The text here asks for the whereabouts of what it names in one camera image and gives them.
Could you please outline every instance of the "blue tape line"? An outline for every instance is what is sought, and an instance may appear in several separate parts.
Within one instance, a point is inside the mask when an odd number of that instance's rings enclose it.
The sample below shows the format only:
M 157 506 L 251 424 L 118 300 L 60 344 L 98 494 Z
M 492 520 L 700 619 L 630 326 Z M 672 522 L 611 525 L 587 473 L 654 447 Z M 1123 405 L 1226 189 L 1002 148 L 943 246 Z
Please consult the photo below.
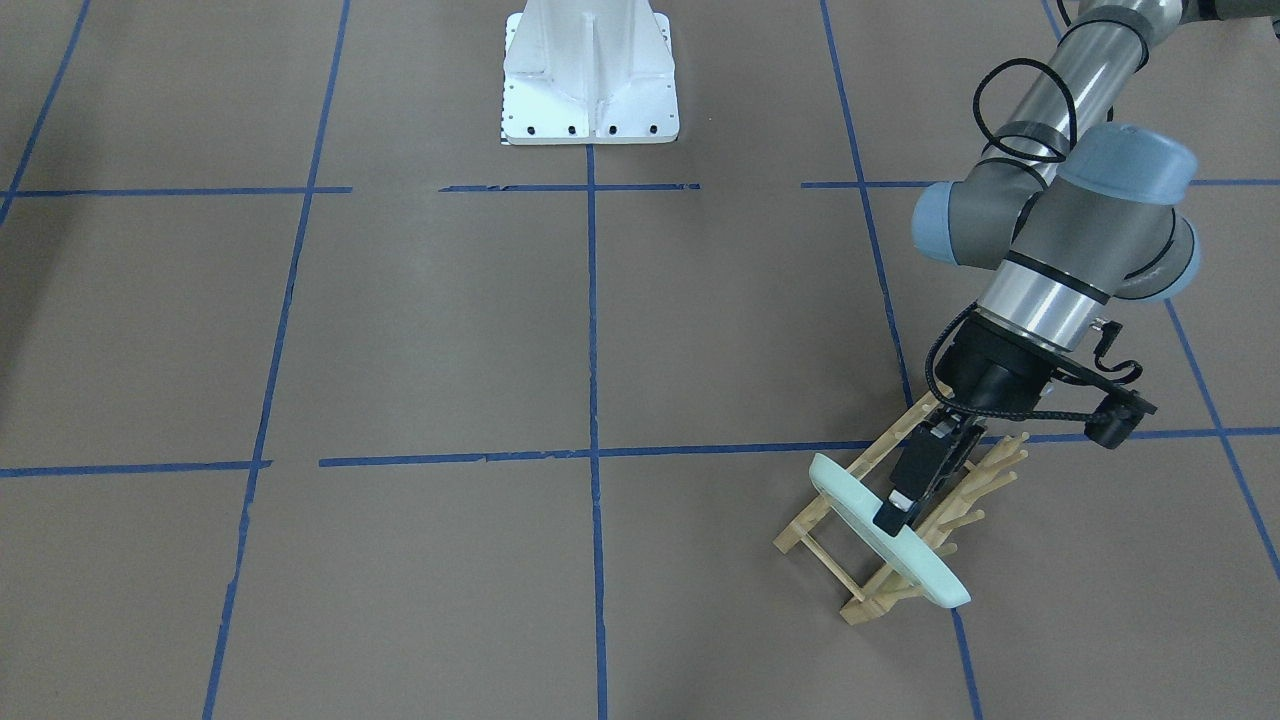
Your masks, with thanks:
M 76 478 L 86 475 L 147 475 L 155 473 L 218 473 L 248 470 L 251 461 L 233 462 L 151 462 L 143 465 L 65 465 L 51 468 L 0 468 L 0 478 Z M 262 461 L 264 468 L 271 465 Z
M 613 447 L 600 451 L 602 457 L 655 457 L 664 455 L 744 455 L 755 452 L 828 452 L 835 450 L 867 450 L 870 441 L 852 442 L 771 442 L 756 445 L 672 445 L 653 447 Z
M 703 186 L 696 182 L 672 182 L 672 183 L 646 183 L 646 184 L 598 184 L 595 186 L 596 192 L 682 192 L 687 190 L 701 190 Z
M 214 648 L 214 662 L 209 670 L 209 689 L 205 693 L 204 720 L 212 720 L 214 705 L 218 701 L 218 683 L 221 678 L 223 660 L 227 653 L 227 639 L 230 633 L 232 615 L 236 610 L 236 593 L 239 588 L 241 569 L 244 562 L 244 546 L 248 541 L 250 506 L 257 492 L 257 477 L 262 469 L 262 451 L 266 446 L 266 429 L 271 420 L 271 402 L 275 400 L 275 383 L 280 374 L 280 357 L 284 355 L 284 338 L 289 328 L 289 310 L 293 305 L 293 288 L 298 279 L 298 261 L 302 258 L 302 245 L 307 234 L 307 222 L 311 215 L 311 202 L 315 197 L 316 178 L 320 174 L 320 156 L 324 151 L 325 131 L 329 127 L 329 109 L 333 105 L 334 87 L 338 83 L 338 68 L 342 64 L 342 45 L 347 35 L 347 18 L 351 15 L 351 0 L 343 0 L 342 17 L 338 19 L 338 37 L 334 41 L 333 60 L 329 64 L 329 82 L 325 86 L 324 102 L 320 108 L 320 124 L 316 128 L 315 146 L 311 151 L 311 172 L 307 174 L 307 192 L 302 197 L 302 214 L 298 217 L 298 232 L 293 238 L 293 256 L 289 259 L 289 275 L 284 286 L 284 300 L 280 305 L 280 322 L 275 331 L 275 346 L 271 351 L 271 368 L 266 375 L 266 392 L 262 396 L 262 416 L 259 420 L 257 437 L 253 441 L 253 461 L 244 483 L 244 503 L 241 506 L 239 533 L 236 543 L 236 571 L 227 584 L 223 600 L 221 623 L 218 626 L 218 643 Z
M 440 192 L 680 192 L 701 190 L 696 182 L 648 184 L 451 184 Z
M 1196 360 L 1196 352 L 1192 351 L 1190 338 L 1187 336 L 1187 329 L 1183 328 L 1183 320 L 1178 315 L 1178 309 L 1174 307 L 1171 300 L 1165 301 L 1165 309 L 1169 311 L 1169 319 L 1174 323 L 1174 332 L 1178 333 L 1178 342 L 1183 346 L 1183 352 L 1187 355 L 1187 361 L 1192 366 L 1192 374 L 1196 377 L 1196 384 L 1199 387 L 1201 397 L 1204 398 L 1204 406 L 1208 407 L 1208 415 L 1213 420 L 1213 427 L 1217 429 L 1217 438 L 1222 443 L 1222 451 L 1226 454 L 1226 460 L 1231 465 L 1231 474 L 1235 475 L 1235 484 L 1240 488 L 1240 495 L 1244 497 L 1244 505 L 1249 509 L 1249 516 L 1253 518 L 1253 527 L 1258 530 L 1258 537 L 1262 539 L 1262 547 L 1267 552 L 1267 557 L 1271 560 L 1271 569 L 1275 571 L 1276 579 L 1280 580 L 1280 556 L 1276 555 L 1276 546 L 1271 542 L 1271 533 L 1267 532 L 1267 524 L 1262 520 L 1262 512 L 1258 511 L 1258 503 L 1253 500 L 1253 491 L 1249 489 L 1249 482 L 1244 478 L 1244 471 L 1240 469 L 1240 462 L 1235 457 L 1235 448 L 1231 447 L 1231 441 L 1229 439 L 1228 430 L 1222 427 L 1222 419 L 1217 413 L 1217 405 L 1213 402 L 1213 396 L 1208 392 L 1208 383 L 1204 382 L 1204 373 L 1201 372 L 1199 363 Z
M 759 452 L 827 452 L 836 450 L 867 450 L 870 441 L 852 442 L 773 442 L 754 445 L 672 445 L 649 447 L 603 447 L 594 452 L 599 457 L 657 457 L 668 455 L 745 455 Z M 321 468 L 378 468 L 387 465 L 452 465 L 468 462 L 522 462 L 536 460 L 579 460 L 591 457 L 584 450 L 525 450 L 517 452 L 454 452 L 442 455 L 381 455 L 325 457 Z
M 351 186 L 316 187 L 140 187 L 123 190 L 20 190 L 14 197 L 205 197 L 210 195 L 349 195 Z
M 833 181 L 833 182 L 803 182 L 800 187 L 805 190 L 858 190 L 860 187 L 929 187 L 937 181 Z
M 599 720 L 609 717 L 609 662 L 604 628 L 604 529 L 600 512 L 600 387 L 599 387 L 599 309 L 596 305 L 595 255 L 595 146 L 586 146 L 586 266 L 588 366 L 590 368 L 591 423 L 591 556 L 595 571 L 595 705 Z
M 1280 186 L 1280 179 L 1275 178 L 1222 178 L 1192 181 L 1198 186 Z
M 1228 437 L 1268 437 L 1280 436 L 1280 428 L 1226 428 Z
M 1048 18 L 1048 27 L 1053 31 L 1053 37 L 1059 42 L 1062 42 L 1062 28 L 1057 26 L 1057 15 L 1053 14 L 1053 9 L 1050 8 L 1048 0 L 1041 0 L 1041 6 L 1044 8 L 1044 17 Z
M 590 456 L 589 450 L 530 450 L 521 452 L 454 452 L 447 455 L 385 455 L 375 457 L 325 457 L 321 468 L 376 468 L 383 465 L 451 465 L 466 462 L 517 462 L 526 460 L 572 460 Z
M 1230 437 L 1270 437 L 1280 436 L 1280 428 L 1226 428 L 1225 434 Z M 1204 429 L 1174 429 L 1174 430 L 1135 430 L 1129 439 L 1194 439 L 1215 438 L 1219 432 L 1212 428 Z M 997 437 L 983 438 L 983 445 L 996 445 Z M 1032 436 L 1029 443 L 1073 443 L 1093 442 L 1083 433 L 1052 433 Z M 637 446 L 637 447 L 602 447 L 596 452 L 600 457 L 659 457 L 671 455 L 748 455 L 764 452 L 831 452 L 840 450 L 867 450 L 872 441 L 818 441 L 818 442 L 763 442 L 741 445 L 666 445 L 666 446 Z M 321 468 L 376 468 L 383 465 L 449 465 L 467 462 L 520 462 L 536 460 L 580 460 L 590 457 L 591 450 L 524 450 L 516 452 L 456 452 L 442 455 L 381 455 L 381 456 L 352 456 L 352 457 L 325 457 L 320 460 Z
M 585 184 L 451 184 L 440 192 L 585 192 Z
M 969 688 L 969 707 L 973 708 L 973 720 L 983 720 L 978 679 L 973 674 L 973 657 L 969 655 L 969 638 L 964 632 L 964 619 L 960 618 L 960 611 L 954 607 L 951 609 L 951 624 L 956 629 L 956 644 L 960 646 L 960 664 L 964 666 L 964 684 Z
M 827 0 L 819 0 L 822 5 L 822 23 L 827 31 L 827 47 L 831 51 L 831 67 L 836 73 L 836 90 L 840 92 L 840 106 L 845 113 L 845 131 L 849 133 L 849 151 L 854 158 L 854 173 L 858 176 L 858 192 L 863 200 L 863 214 L 867 219 L 867 234 L 872 242 L 872 258 L 876 260 L 876 277 L 879 279 L 881 295 L 884 297 L 884 316 L 888 320 L 888 332 L 893 338 L 893 352 L 897 355 L 897 370 L 902 378 L 902 397 L 906 405 L 914 402 L 911 393 L 911 377 L 906 370 L 906 357 L 902 354 L 902 338 L 897 333 L 897 319 L 893 316 L 893 299 L 888 292 L 888 275 L 884 273 L 884 258 L 881 255 L 879 238 L 876 233 L 876 217 L 872 214 L 872 199 L 867 192 L 867 176 L 863 173 L 863 156 L 858 150 L 858 133 L 854 132 L 854 114 L 849 109 L 849 94 L 845 91 L 845 73 L 840 67 L 840 54 L 836 50 L 836 35 L 831 28 L 831 10 Z
M 81 29 L 84 28 L 84 18 L 88 17 L 88 4 L 90 0 L 81 3 L 81 12 L 76 15 L 76 27 L 72 28 L 72 37 L 67 42 L 67 50 L 63 51 L 63 61 L 58 64 L 58 73 L 54 74 L 54 82 L 49 86 L 49 92 L 45 95 L 45 104 L 40 106 L 40 114 L 36 115 L 36 124 L 31 128 L 31 135 L 27 137 L 27 146 L 22 151 L 22 159 L 18 160 L 18 169 L 14 170 L 13 181 L 9 182 L 9 192 L 5 193 L 4 202 L 0 204 L 0 225 L 9 217 L 9 209 L 13 206 L 13 193 L 18 192 L 18 187 L 22 186 L 22 176 L 27 174 L 27 165 L 31 163 L 31 154 L 36 151 L 36 141 L 40 140 L 40 131 L 44 129 L 45 120 L 49 118 L 49 109 L 54 106 L 54 97 L 58 96 L 58 88 L 63 86 L 67 68 L 72 64 L 72 54 L 76 53 Z

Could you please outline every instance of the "wooden dowel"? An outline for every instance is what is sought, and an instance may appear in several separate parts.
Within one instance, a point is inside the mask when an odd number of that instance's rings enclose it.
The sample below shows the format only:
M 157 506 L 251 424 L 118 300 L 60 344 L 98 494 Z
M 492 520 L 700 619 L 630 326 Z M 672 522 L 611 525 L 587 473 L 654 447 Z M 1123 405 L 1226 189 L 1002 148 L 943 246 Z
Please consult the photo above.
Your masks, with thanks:
M 1018 465 L 1023 460 L 1027 460 L 1027 451 L 1025 450 L 1019 450 L 1018 452 L 1014 452 L 1009 457 L 997 460 L 996 462 L 991 462 L 991 464 L 987 464 L 986 459 L 983 459 L 982 464 L 978 465 L 978 471 L 982 471 L 982 473 L 986 473 L 988 475 L 995 477 L 995 475 L 998 475 L 1000 473 L 1002 473 L 1002 471 L 1012 468 L 1014 465 Z
M 1000 478 L 996 478 L 995 480 L 991 480 L 989 483 L 987 483 L 987 484 L 984 484 L 982 487 L 966 491 L 964 493 L 964 498 L 963 500 L 965 502 L 970 502 L 970 503 L 972 502 L 977 502 L 979 498 L 986 497 L 986 496 L 996 492 L 997 489 L 1007 486 L 1009 483 L 1011 483 L 1011 482 L 1014 482 L 1016 479 L 1018 479 L 1018 473 L 1005 473 Z
M 978 520 L 982 520 L 986 516 L 987 512 L 984 510 L 974 510 L 973 512 L 966 512 L 954 520 L 947 520 L 946 523 L 942 523 L 941 525 L 938 525 L 938 532 L 942 534 L 947 534 L 956 530 L 956 528 L 970 525 L 973 523 L 977 523 Z
M 1023 443 L 1027 442 L 1028 439 L 1030 439 L 1030 436 L 1027 433 L 1021 433 L 1018 437 L 1005 436 L 1000 438 L 1000 442 L 996 443 L 996 447 L 992 447 L 991 452 L 988 452 L 982 459 L 982 461 L 988 465 L 992 465 L 998 460 L 1004 460 L 1005 457 L 1009 457 L 1010 455 L 1016 452 L 1018 448 L 1021 447 Z
M 854 593 L 854 597 L 856 597 L 859 601 L 864 602 L 867 601 L 867 596 L 863 593 L 863 588 L 858 587 L 858 583 L 855 583 L 854 579 L 849 577 L 849 573 L 846 573 L 845 569 L 841 568 L 838 562 L 836 562 L 836 559 L 832 557 L 831 553 L 828 553 L 820 544 L 818 544 L 818 541 L 813 539 L 813 537 L 810 537 L 809 534 L 804 534 L 800 536 L 800 542 L 803 542 L 805 547 L 812 550 L 813 553 L 818 556 L 818 560 L 822 560 L 822 564 L 826 565 L 828 570 L 831 570 L 831 574 L 835 575 L 836 579 L 840 580 L 842 585 L 849 588 L 849 592 Z

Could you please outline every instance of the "wooden peg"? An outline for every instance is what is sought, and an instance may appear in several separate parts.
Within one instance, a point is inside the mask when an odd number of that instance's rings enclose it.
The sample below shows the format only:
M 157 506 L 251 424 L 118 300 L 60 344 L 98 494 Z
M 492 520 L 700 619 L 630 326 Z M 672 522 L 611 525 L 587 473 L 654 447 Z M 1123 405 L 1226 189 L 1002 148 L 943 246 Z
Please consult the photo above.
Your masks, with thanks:
M 1005 473 L 1000 478 L 996 478 L 995 480 L 991 480 L 989 483 L 987 483 L 987 484 L 984 484 L 982 487 L 977 487 L 977 488 L 973 488 L 970 491 L 966 491 L 964 493 L 964 496 L 961 497 L 961 500 L 964 500 L 965 502 L 970 502 L 970 503 L 977 502 L 979 498 L 983 498 L 983 497 L 986 497 L 986 496 L 996 492 L 997 489 L 1007 486 L 1009 483 L 1011 483 L 1011 482 L 1014 482 L 1016 479 L 1018 479 L 1018 473 Z
M 1030 436 L 1027 433 L 1021 433 L 1018 437 L 1005 436 L 1000 438 L 1000 442 L 997 442 L 996 446 L 987 452 L 982 461 L 978 462 L 978 466 L 982 468 L 986 465 L 989 468 L 991 465 L 995 465 L 1000 460 L 1004 460 L 1016 452 L 1018 448 L 1020 448 L 1028 439 L 1030 439 Z
M 998 460 L 996 462 L 991 462 L 988 465 L 979 465 L 978 468 L 980 470 L 986 470 L 986 471 L 991 473 L 992 475 L 998 475 L 1001 471 L 1007 470 L 1007 469 L 1012 468 L 1014 465 L 1018 465 L 1023 460 L 1027 460 L 1027 451 L 1025 450 L 1019 450 L 1016 452 L 1010 454 L 1009 457 L 1004 457 L 1004 459 L 1001 459 L 1001 460 Z
M 950 534 L 955 532 L 957 528 L 972 525 L 973 523 L 977 523 L 978 520 L 982 520 L 986 516 L 987 512 L 984 510 L 973 510 L 970 512 L 966 512 L 956 518 L 955 520 L 947 520 L 946 523 L 942 523 L 941 525 L 938 525 L 938 532 L 942 534 Z

